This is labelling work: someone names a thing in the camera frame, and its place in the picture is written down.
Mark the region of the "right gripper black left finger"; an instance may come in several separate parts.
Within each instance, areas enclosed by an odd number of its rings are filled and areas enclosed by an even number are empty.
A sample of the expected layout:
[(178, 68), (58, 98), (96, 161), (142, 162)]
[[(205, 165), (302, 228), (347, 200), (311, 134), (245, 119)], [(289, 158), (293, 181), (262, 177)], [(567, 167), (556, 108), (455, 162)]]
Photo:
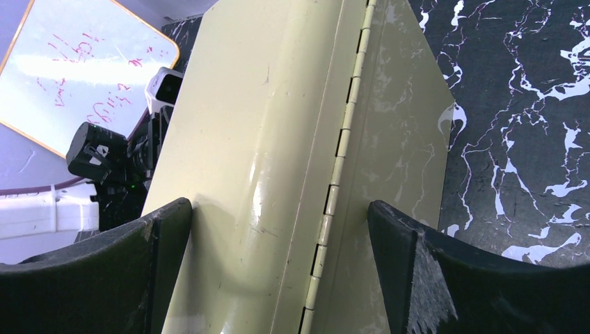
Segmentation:
[(65, 248), (1, 265), (2, 333), (160, 333), (193, 209), (178, 198)]

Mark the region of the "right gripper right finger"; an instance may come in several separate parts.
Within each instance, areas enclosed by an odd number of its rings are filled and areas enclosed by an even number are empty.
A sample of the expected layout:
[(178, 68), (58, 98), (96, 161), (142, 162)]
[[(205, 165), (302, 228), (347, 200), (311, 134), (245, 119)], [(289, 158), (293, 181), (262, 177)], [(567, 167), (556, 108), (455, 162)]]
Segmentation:
[(381, 200), (369, 237), (392, 333), (588, 333), (589, 266), (511, 260)]

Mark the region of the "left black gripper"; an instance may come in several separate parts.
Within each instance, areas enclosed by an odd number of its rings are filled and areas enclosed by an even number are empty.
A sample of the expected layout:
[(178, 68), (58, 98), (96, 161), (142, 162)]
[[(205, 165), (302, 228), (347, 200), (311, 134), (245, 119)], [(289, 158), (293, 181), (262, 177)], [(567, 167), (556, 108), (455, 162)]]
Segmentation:
[(173, 114), (172, 106), (163, 106), (146, 116), (131, 140), (131, 165), (139, 175), (153, 175)]

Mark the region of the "green drawer cabinet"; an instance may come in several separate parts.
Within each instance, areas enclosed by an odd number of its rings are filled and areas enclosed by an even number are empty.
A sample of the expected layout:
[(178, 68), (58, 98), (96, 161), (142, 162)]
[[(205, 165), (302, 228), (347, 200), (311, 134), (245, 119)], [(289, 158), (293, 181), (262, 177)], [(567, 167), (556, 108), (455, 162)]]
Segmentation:
[(191, 201), (165, 333), (393, 333), (366, 222), (439, 222), (454, 98), (408, 1), (218, 1), (144, 212)]

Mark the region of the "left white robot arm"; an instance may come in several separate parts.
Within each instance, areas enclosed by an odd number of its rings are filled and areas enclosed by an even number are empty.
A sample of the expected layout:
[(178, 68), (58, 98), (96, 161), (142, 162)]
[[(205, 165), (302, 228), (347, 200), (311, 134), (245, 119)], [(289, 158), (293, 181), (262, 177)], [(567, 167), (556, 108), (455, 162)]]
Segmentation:
[(172, 112), (172, 106), (163, 106), (151, 113), (131, 138), (83, 123), (66, 154), (73, 180), (1, 190), (1, 238), (95, 231), (134, 219), (154, 176)]

